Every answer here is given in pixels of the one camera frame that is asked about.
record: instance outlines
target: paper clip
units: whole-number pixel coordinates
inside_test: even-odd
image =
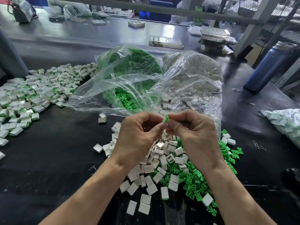
[[[262,150],[266,150],[264,147],[262,147],[261,145],[257,144],[256,141],[253,140],[253,144],[256,147],[256,149],[262,149]]]

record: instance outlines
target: right hand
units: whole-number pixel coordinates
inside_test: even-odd
[[[180,137],[189,160],[204,175],[214,169],[226,168],[211,118],[190,109],[169,113],[168,117],[167,134]]]

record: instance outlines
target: pile of white plastic parts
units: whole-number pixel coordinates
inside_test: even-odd
[[[121,128],[121,123],[116,122],[114,126],[111,128],[112,140],[109,144],[99,145],[96,144],[94,150],[98,153],[104,151],[107,157],[110,157],[112,154],[114,147],[117,143],[119,131]],[[121,193],[127,192],[131,196],[137,191],[139,186],[146,187],[146,191],[148,195],[142,194],[140,199],[140,206],[138,211],[144,213],[146,215],[149,214],[150,211],[150,202],[151,195],[158,191],[155,184],[157,184],[166,174],[168,167],[168,163],[176,163],[178,164],[178,168],[184,172],[189,172],[186,163],[188,162],[188,156],[184,153],[182,147],[176,148],[178,142],[176,139],[179,139],[178,136],[168,135],[165,131],[163,132],[163,136],[161,140],[156,140],[151,148],[149,149],[146,157],[139,163],[139,165],[135,166],[133,170],[129,172],[127,175],[128,180],[124,181],[120,186]],[[150,175],[144,176],[144,174],[149,174],[157,170],[158,172],[151,178]],[[163,200],[167,200],[169,198],[168,189],[177,192],[179,184],[179,177],[177,175],[171,174],[171,178],[168,184],[168,187],[161,187],[161,198]],[[208,206],[213,201],[213,198],[207,193],[202,202],[205,206]],[[130,215],[134,215],[135,209],[137,206],[137,202],[130,200],[127,213]]]
[[[87,76],[94,75],[98,64],[71,64],[52,67],[48,70],[30,70],[24,78],[9,79],[0,87],[0,145],[8,143],[8,136],[17,136],[39,113],[49,105],[62,108],[64,101],[74,93]],[[0,159],[5,155],[0,152]]]

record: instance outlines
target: pile of green plastic parts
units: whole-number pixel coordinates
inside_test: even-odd
[[[152,75],[154,73],[163,74],[159,62],[151,54],[147,53],[141,49],[127,48],[130,55],[122,57],[123,60],[114,64],[114,62],[120,59],[118,52],[115,52],[109,59],[108,64],[115,65],[113,74],[115,77],[126,75],[126,74],[144,74]],[[106,76],[105,79],[110,79],[111,75]],[[149,79],[146,81],[141,81],[138,83],[133,83],[133,87],[127,85],[131,88],[130,90],[134,93],[135,90],[140,94],[146,93],[156,82]],[[104,99],[109,103],[117,107],[125,107],[126,109],[144,109],[143,103],[139,96],[133,96],[126,90],[117,87],[115,89],[107,90],[103,93]]]
[[[181,140],[178,141],[178,144],[176,148],[183,147]],[[233,165],[235,164],[235,160],[239,159],[239,155],[243,155],[243,151],[240,147],[238,147],[236,150],[230,149],[226,146],[224,142],[219,141],[219,146],[223,154],[223,158],[225,162],[230,166],[231,170],[234,174],[237,174],[236,170],[234,169]],[[175,163],[168,163],[168,170],[165,176],[160,180],[161,184],[163,186],[168,186],[168,183],[171,178],[171,174],[178,175],[179,176],[179,183],[184,183],[183,189],[186,191],[185,194],[192,200],[196,199],[197,201],[202,201],[202,196],[209,193],[212,197],[213,194],[203,177],[202,173],[189,161],[186,163],[187,168],[189,169],[189,173],[184,172],[178,168],[178,165]],[[149,175],[153,178],[155,174],[157,174],[157,170],[155,170],[153,173],[150,173]],[[213,201],[206,210],[211,213],[213,216],[216,216],[217,211],[215,208],[217,208],[217,203]]]

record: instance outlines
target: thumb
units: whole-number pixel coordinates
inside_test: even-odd
[[[182,134],[184,134],[188,129],[184,127],[180,122],[175,121],[173,119],[168,120],[168,126],[175,132],[177,136],[180,138],[182,137]]]
[[[150,135],[151,138],[153,138],[153,141],[157,140],[158,138],[161,138],[161,134],[166,127],[167,126],[165,123],[157,124],[148,132],[148,134]]]

